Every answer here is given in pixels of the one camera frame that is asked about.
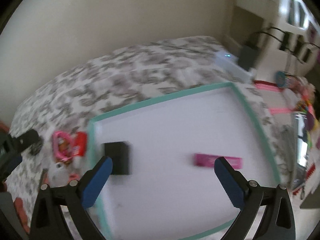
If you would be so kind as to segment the pink kids watch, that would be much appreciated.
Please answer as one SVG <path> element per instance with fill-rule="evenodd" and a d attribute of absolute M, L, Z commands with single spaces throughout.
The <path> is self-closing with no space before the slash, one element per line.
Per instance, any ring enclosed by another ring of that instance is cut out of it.
<path fill-rule="evenodd" d="M 73 158 L 73 139 L 64 131 L 56 131 L 52 134 L 52 148 L 56 160 L 69 162 Z"/>

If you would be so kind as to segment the red white glue stick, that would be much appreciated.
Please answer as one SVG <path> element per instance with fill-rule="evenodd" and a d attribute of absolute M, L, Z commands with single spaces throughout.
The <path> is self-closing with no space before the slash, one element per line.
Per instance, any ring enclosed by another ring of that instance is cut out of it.
<path fill-rule="evenodd" d="M 87 133 L 77 132 L 73 145 L 73 166 L 79 169 L 87 148 Z"/>

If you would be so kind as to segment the magenta lip balm tube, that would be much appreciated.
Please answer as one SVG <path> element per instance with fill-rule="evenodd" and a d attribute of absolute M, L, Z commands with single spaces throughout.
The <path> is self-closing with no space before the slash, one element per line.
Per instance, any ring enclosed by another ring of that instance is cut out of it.
<path fill-rule="evenodd" d="M 212 154 L 203 154 L 203 153 L 195 153 L 193 155 L 193 163 L 195 166 L 198 167 L 208 167 L 213 168 L 216 159 L 220 158 L 219 155 L 212 155 Z M 243 161 L 241 158 L 238 157 L 225 157 L 228 163 L 231 165 L 232 168 L 239 170 L 243 167 Z"/>

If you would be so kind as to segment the black power adapter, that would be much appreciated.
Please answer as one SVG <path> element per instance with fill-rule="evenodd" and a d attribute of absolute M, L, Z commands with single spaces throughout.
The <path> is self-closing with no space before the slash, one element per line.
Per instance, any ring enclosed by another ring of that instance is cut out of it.
<path fill-rule="evenodd" d="M 112 159 L 112 175 L 130 174 L 130 147 L 124 141 L 104 143 L 104 154 Z"/>

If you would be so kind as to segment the colourful toy pile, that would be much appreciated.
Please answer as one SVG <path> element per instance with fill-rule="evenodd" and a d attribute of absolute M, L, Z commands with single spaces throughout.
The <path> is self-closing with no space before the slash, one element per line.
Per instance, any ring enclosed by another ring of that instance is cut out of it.
<path fill-rule="evenodd" d="M 275 81 L 286 101 L 291 120 L 280 130 L 292 172 L 290 189 L 293 194 L 304 193 L 309 154 L 313 147 L 311 131 L 316 126 L 310 96 L 314 89 L 301 78 L 283 71 L 276 72 Z"/>

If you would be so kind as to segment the teal rimmed white tray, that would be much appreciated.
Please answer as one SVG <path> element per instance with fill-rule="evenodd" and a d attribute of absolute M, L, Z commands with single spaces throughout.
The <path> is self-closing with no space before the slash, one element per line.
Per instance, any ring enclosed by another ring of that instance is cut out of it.
<path fill-rule="evenodd" d="M 197 153 L 238 157 L 240 172 L 275 187 L 280 175 L 263 128 L 234 83 L 214 83 L 121 107 L 88 124 L 87 165 L 104 144 L 129 146 L 129 174 L 110 176 L 97 199 L 107 239 L 199 239 L 238 214 Z"/>

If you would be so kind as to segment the grey floral blanket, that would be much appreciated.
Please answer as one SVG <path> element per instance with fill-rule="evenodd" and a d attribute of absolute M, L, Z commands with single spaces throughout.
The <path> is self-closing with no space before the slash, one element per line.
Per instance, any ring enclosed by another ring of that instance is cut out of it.
<path fill-rule="evenodd" d="M 149 98 L 232 81 L 255 112 L 280 166 L 275 124 L 250 74 L 218 61 L 223 47 L 210 36 L 150 42 L 115 50 L 58 75 L 25 99 L 10 133 L 33 128 L 50 143 L 55 130 L 84 131 L 93 117 Z"/>

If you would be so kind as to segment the white router box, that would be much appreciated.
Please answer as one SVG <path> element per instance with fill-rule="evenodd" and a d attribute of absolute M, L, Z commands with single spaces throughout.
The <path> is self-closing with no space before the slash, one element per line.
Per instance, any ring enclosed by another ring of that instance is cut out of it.
<path fill-rule="evenodd" d="M 215 64 L 217 66 L 231 74 L 232 77 L 244 83 L 251 83 L 255 76 L 255 69 L 244 70 L 237 62 L 238 58 L 224 49 L 216 53 Z"/>

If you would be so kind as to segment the black wall adapter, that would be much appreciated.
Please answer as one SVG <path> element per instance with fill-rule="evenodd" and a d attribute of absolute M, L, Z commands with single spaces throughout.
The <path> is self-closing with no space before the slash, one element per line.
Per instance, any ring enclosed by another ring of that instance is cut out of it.
<path fill-rule="evenodd" d="M 240 50 L 237 64 L 244 69 L 249 71 L 254 67 L 256 59 L 259 55 L 259 48 L 251 43 L 245 43 Z"/>

